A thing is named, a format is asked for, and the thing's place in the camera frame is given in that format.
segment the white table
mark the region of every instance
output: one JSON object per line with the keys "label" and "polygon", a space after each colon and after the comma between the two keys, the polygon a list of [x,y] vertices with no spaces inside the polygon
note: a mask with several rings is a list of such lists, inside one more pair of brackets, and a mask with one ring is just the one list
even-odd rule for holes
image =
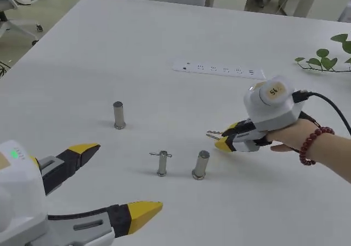
{"label": "white table", "polygon": [[[349,24],[142,0],[81,0],[0,80],[0,141],[16,139],[38,158],[70,145],[100,150],[49,197],[52,214],[137,200],[163,211],[114,245],[347,245],[351,186],[295,153],[224,154],[206,130],[246,118],[255,81],[174,72],[174,59],[262,67],[297,88],[329,96],[350,119],[351,75],[300,70],[297,56],[327,47]],[[113,127],[112,103],[124,103],[127,127]],[[339,135],[333,109],[310,99],[304,109]],[[210,151],[206,178],[191,176]],[[168,174],[156,175],[167,150]]]}

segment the metal cylinder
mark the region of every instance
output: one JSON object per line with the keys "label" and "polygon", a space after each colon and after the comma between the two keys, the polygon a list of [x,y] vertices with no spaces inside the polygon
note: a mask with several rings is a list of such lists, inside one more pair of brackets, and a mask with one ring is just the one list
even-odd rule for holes
{"label": "metal cylinder", "polygon": [[202,180],[206,175],[206,167],[210,153],[205,150],[200,151],[197,157],[196,166],[193,170],[193,178],[196,180]]}
{"label": "metal cylinder", "polygon": [[115,113],[115,128],[118,130],[121,130],[124,127],[126,127],[126,123],[124,122],[122,102],[114,103],[114,113]]}
{"label": "metal cylinder", "polygon": [[158,164],[158,171],[157,174],[159,176],[165,176],[167,174],[166,165],[167,165],[167,151],[160,151],[160,161]]}

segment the metal pin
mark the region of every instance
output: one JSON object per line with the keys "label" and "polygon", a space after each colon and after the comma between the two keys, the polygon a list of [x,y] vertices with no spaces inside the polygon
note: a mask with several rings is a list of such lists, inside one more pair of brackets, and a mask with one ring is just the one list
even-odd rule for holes
{"label": "metal pin", "polygon": [[207,133],[209,134],[216,134],[216,135],[222,135],[223,132],[220,132],[220,131],[207,131]]}
{"label": "metal pin", "polygon": [[115,113],[115,128],[118,130],[121,130],[124,127],[126,127],[126,123],[124,122],[122,102],[114,103],[114,113]]}
{"label": "metal pin", "polygon": [[167,151],[160,151],[160,153],[150,153],[152,156],[160,156],[160,160],[158,162],[158,176],[165,176],[167,174],[166,165],[167,165],[167,157],[172,157],[171,154],[168,154]]}
{"label": "metal pin", "polygon": [[209,138],[215,139],[215,140],[219,140],[220,138],[211,134],[206,134]]}
{"label": "metal pin", "polygon": [[203,180],[206,175],[206,167],[209,158],[210,153],[205,150],[200,151],[199,156],[197,157],[196,166],[192,172],[194,179]]}

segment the red beaded bracelet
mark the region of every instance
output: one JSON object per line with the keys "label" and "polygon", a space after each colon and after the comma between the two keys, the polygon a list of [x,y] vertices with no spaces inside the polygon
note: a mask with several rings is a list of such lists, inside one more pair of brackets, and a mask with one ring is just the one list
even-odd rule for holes
{"label": "red beaded bracelet", "polygon": [[334,130],[329,128],[329,127],[320,127],[314,131],[314,133],[310,134],[309,137],[306,138],[306,141],[303,143],[301,149],[300,149],[300,161],[304,165],[315,165],[316,161],[314,160],[307,160],[306,159],[306,154],[308,149],[311,147],[312,143],[314,140],[316,140],[317,136],[324,134],[324,133],[329,133],[329,134],[335,134]]}

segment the electrical outlet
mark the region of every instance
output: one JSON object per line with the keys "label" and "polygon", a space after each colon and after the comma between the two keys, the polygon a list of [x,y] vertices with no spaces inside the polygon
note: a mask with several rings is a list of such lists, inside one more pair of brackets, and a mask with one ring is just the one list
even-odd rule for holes
{"label": "electrical outlet", "polygon": [[190,61],[176,61],[172,69],[180,72],[206,73],[209,75],[222,75],[265,80],[263,70],[251,70],[240,67],[227,67],[214,64],[200,64]]}

